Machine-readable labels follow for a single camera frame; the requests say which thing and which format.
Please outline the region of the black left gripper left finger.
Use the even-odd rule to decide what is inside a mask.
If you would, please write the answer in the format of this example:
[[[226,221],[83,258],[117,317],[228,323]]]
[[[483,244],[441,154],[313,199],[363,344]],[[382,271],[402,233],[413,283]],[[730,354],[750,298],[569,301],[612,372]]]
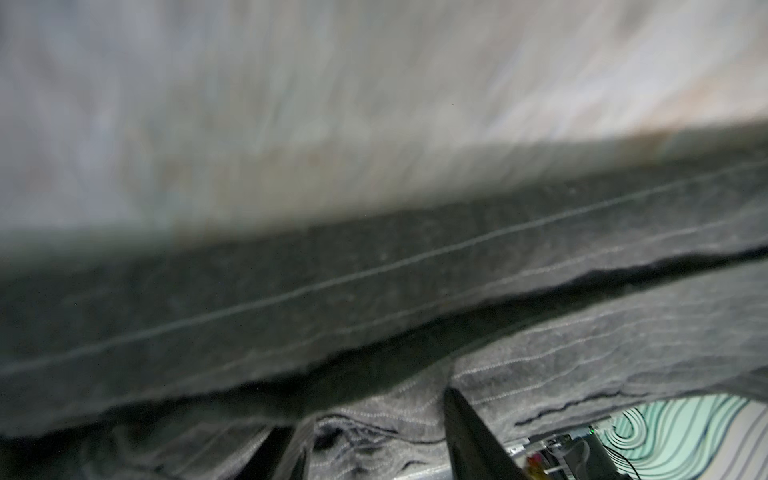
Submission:
[[[292,427],[273,429],[236,476],[236,480],[273,479],[294,437]]]

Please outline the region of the dark grey pinstripe shirt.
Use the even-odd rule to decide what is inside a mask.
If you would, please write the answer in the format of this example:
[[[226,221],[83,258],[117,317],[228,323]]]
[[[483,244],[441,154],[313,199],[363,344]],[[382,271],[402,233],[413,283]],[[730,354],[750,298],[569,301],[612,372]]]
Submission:
[[[767,397],[767,123],[491,195],[174,239],[5,233],[1,475],[313,477],[446,460],[443,392],[510,441],[647,401]]]

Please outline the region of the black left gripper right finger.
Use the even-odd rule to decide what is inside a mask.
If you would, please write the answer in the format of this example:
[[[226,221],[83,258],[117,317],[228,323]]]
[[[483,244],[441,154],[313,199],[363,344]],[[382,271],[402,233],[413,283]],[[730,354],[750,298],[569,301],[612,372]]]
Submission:
[[[444,390],[443,411],[454,479],[527,479],[459,390]]]

